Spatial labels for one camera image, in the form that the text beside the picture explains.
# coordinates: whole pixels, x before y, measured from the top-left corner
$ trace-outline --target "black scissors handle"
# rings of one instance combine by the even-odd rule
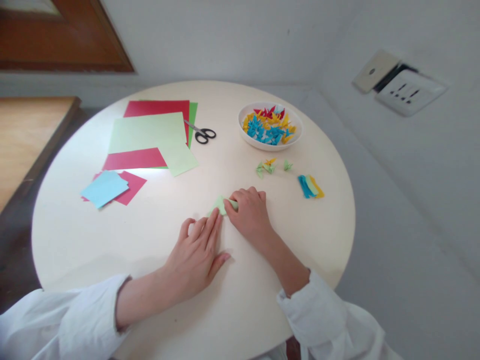
[[[199,142],[200,144],[206,144],[209,142],[209,139],[214,139],[217,137],[217,133],[215,131],[213,131],[212,129],[207,129],[207,128],[203,128],[203,129],[200,129],[202,131],[202,134],[201,132],[196,132],[195,133],[195,140],[197,142]]]

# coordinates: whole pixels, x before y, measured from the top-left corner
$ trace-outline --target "scissors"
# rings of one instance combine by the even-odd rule
[[[189,127],[196,131],[195,140],[200,144],[204,145],[209,142],[209,139],[214,139],[217,136],[217,133],[212,129],[199,129],[198,127],[189,123],[187,120],[183,119],[183,121],[185,122],[185,124],[187,124]]]

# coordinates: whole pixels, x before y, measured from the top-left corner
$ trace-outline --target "scissor blade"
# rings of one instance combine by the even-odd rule
[[[185,124],[187,124],[189,127],[191,127],[193,130],[195,130],[196,132],[202,134],[203,136],[207,136],[202,130],[200,130],[198,127],[196,127],[195,125],[189,123],[187,120],[183,119],[183,122]]]

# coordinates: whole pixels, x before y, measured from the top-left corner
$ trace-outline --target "wooden door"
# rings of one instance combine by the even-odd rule
[[[134,71],[100,0],[0,0],[0,70]]]

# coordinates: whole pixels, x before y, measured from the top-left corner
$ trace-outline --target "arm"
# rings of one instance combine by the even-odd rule
[[[385,333],[365,310],[343,302],[288,248],[270,224],[267,196],[254,187],[235,191],[238,212],[225,200],[232,224],[265,258],[283,290],[277,300],[303,348],[315,359],[388,359]]]
[[[230,258],[216,253],[218,212],[187,219],[165,265],[148,275],[117,275],[80,290],[26,295],[0,315],[0,359],[108,359],[129,325],[192,298]]]

